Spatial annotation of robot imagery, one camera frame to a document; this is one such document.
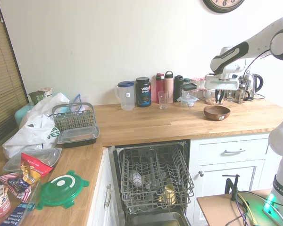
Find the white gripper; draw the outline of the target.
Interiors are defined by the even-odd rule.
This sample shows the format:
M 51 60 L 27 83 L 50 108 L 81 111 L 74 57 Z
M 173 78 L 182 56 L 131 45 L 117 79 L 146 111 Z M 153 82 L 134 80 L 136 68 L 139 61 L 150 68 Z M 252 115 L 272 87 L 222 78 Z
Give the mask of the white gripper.
M 225 90 L 237 90 L 239 87 L 238 79 L 219 79 L 216 75 L 205 76 L 205 88 L 215 89 L 215 101 L 216 104 L 222 104 L 225 96 Z

